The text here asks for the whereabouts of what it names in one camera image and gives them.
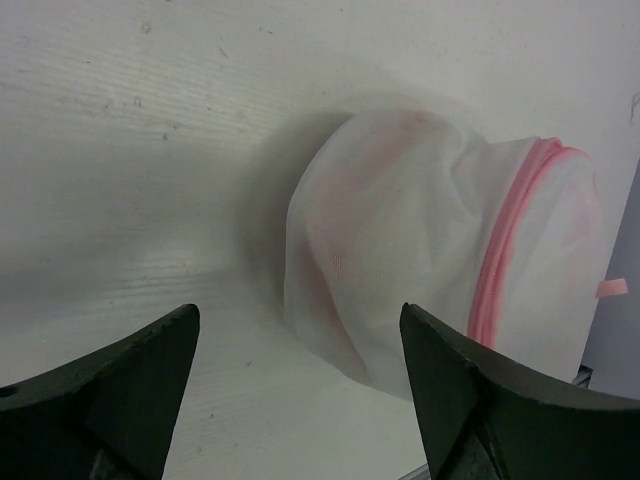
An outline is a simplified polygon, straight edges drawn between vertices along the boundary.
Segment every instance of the pink trim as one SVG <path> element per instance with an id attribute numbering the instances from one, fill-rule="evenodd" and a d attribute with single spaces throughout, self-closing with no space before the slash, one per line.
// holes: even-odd
<path id="1" fill-rule="evenodd" d="M 538 139 L 511 184 L 493 227 L 487 252 L 480 269 L 469 313 L 467 336 L 494 348 L 497 323 L 502 313 L 504 281 L 513 257 L 518 223 L 527 213 L 533 195 L 549 170 L 569 157 L 586 154 L 563 147 L 557 138 Z"/>
<path id="2" fill-rule="evenodd" d="M 615 280 L 605 280 L 598 284 L 596 298 L 610 297 L 612 295 L 624 295 L 629 293 L 627 281 L 624 278 L 616 278 Z"/>

